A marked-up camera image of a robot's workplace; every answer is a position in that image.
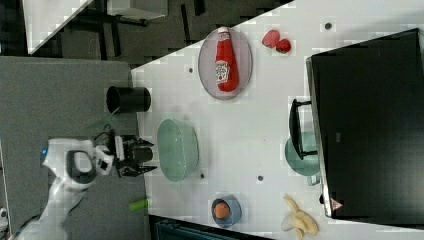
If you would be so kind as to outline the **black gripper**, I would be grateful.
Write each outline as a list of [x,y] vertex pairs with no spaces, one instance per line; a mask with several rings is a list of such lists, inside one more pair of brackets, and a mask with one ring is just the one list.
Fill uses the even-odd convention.
[[113,135],[110,137],[109,146],[115,157],[113,166],[119,176],[137,177],[156,169],[156,166],[143,166],[143,163],[138,164],[133,159],[135,148],[154,146],[147,140],[137,138],[135,135]]

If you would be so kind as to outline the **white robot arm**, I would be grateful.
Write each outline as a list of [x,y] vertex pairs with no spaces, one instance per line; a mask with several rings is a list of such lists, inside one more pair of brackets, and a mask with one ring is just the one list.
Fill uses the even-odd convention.
[[47,204],[40,215],[27,220],[8,240],[68,240],[66,218],[98,176],[116,169],[120,176],[137,177],[154,169],[130,159],[120,136],[110,147],[92,140],[50,139],[41,151],[41,162],[55,176]]

